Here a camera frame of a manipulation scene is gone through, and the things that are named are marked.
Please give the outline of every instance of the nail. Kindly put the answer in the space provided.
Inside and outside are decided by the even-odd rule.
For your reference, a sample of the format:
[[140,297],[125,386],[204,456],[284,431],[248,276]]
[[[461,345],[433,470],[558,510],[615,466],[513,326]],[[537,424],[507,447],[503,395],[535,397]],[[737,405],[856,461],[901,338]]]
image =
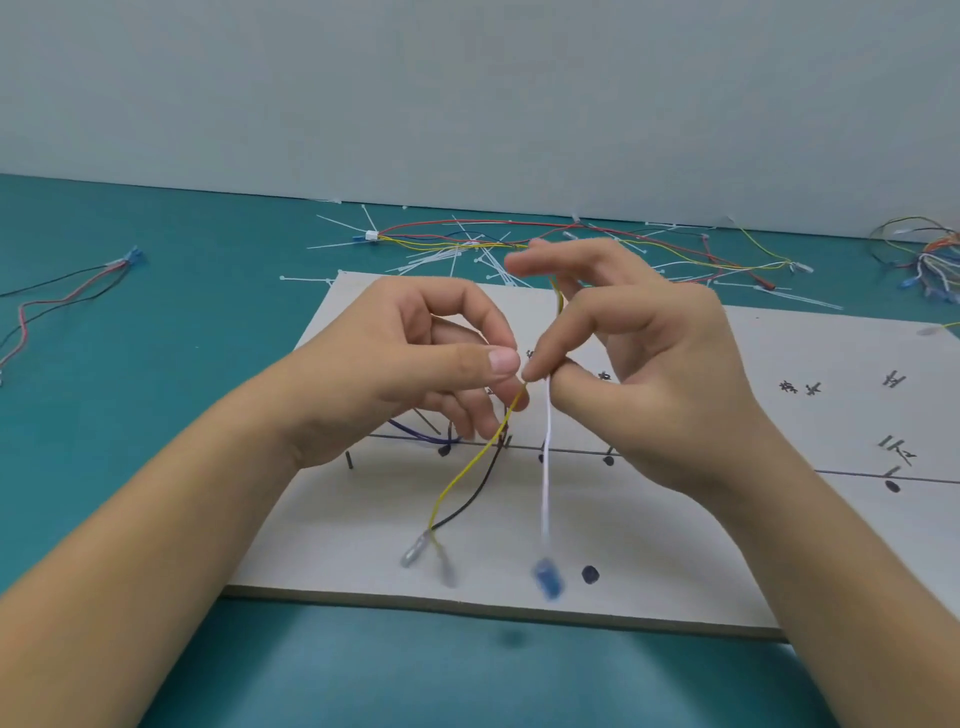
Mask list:
[[490,348],[490,367],[493,373],[500,376],[513,374],[520,366],[520,355],[513,349],[506,347]]

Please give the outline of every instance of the red wire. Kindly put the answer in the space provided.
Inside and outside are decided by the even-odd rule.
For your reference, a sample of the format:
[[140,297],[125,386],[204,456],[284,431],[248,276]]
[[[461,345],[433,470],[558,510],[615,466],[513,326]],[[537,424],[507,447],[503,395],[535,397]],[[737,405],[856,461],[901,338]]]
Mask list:
[[68,293],[66,296],[64,296],[61,299],[52,299],[49,301],[26,301],[24,303],[21,303],[20,306],[17,308],[17,318],[19,319],[19,322],[20,322],[20,341],[16,345],[16,347],[13,349],[12,352],[8,353],[6,356],[0,359],[0,371],[3,371],[4,365],[8,361],[13,359],[13,357],[16,356],[25,346],[27,346],[27,339],[30,338],[30,332],[27,330],[27,315],[26,315],[27,306],[38,305],[41,303],[66,303],[70,299],[73,299],[79,296],[81,293],[83,293],[87,288],[89,288],[93,283],[101,279],[103,276],[113,273],[114,271],[118,271],[121,268],[123,268],[125,265],[127,265],[126,260],[123,260],[119,263],[114,263],[113,265],[109,265],[107,268],[102,270],[97,275],[93,276],[90,279],[87,279],[86,282],[81,283],[81,285],[78,286],[72,293]]

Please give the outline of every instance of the wrist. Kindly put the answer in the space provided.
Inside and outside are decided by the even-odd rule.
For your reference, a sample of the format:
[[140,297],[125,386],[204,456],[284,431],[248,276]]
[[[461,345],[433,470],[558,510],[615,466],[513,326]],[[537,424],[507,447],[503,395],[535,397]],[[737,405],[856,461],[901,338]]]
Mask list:
[[720,521],[755,518],[785,497],[802,497],[811,480],[822,482],[766,414],[760,415],[717,470],[712,487],[695,498]]
[[235,442],[263,453],[276,461],[279,469],[296,473],[302,465],[290,434],[290,412],[262,377],[258,375],[229,392],[208,415],[217,418]]

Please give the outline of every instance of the right hand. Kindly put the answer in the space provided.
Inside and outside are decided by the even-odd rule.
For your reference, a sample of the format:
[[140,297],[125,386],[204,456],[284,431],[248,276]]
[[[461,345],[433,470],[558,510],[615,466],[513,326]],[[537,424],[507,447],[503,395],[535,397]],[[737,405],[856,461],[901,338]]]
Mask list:
[[[555,276],[569,300],[523,378],[552,372],[554,406],[651,480],[699,499],[704,489],[735,482],[753,453],[782,442],[750,389],[723,306],[706,286],[671,283],[608,238],[534,240],[505,264],[515,276]],[[566,358],[593,334],[619,384]]]

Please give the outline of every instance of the teal table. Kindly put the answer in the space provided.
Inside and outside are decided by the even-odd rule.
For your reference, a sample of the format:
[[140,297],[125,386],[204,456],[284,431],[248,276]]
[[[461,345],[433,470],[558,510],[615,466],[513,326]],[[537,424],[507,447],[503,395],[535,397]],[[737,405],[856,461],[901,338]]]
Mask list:
[[[449,211],[370,212],[382,229]],[[317,213],[368,227],[352,205],[0,176],[0,290],[115,259],[133,245],[147,255],[103,298],[37,321],[29,348],[3,373],[0,588],[214,400],[293,347],[327,286],[280,276],[383,273],[406,261],[408,251],[386,244],[306,250],[352,234]],[[853,315],[960,318],[955,308],[897,290],[896,274],[884,273],[863,243],[762,240],[816,269],[792,282],[789,273],[770,274],[796,294]],[[741,263],[769,261],[738,232],[713,231],[710,242]],[[652,247],[648,255],[674,259]],[[461,276],[490,272],[467,255],[457,264]],[[736,279],[748,282],[726,280]],[[69,290],[62,283],[50,292]],[[718,290],[725,303],[826,311],[749,288]],[[0,336],[21,300],[0,299]],[[835,723],[780,644],[222,599],[145,725]]]

